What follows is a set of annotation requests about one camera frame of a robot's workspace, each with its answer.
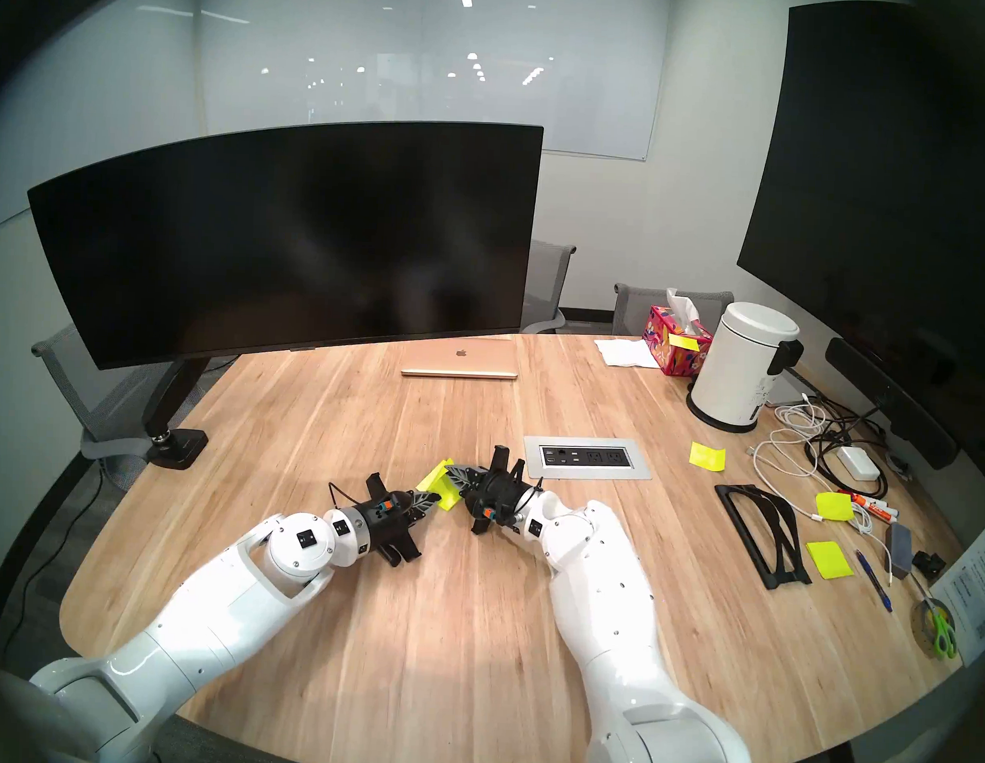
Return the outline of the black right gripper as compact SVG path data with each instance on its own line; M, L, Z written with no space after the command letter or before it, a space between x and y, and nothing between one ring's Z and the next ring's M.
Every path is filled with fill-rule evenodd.
M488 467L445 465L446 478L454 483L459 497L473 517L471 532L482 535L492 525L519 534L521 511L538 494L538 486L523 480L524 461L519 459L508 469L510 450L505 445L494 447Z

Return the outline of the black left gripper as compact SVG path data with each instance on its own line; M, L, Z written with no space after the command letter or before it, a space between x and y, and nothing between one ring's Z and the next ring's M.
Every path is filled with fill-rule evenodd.
M356 557L377 552L389 564L419 559L422 553L410 529L441 501L441 495L416 489L390 491L380 475L369 475L365 486L369 499L353 507L359 514Z

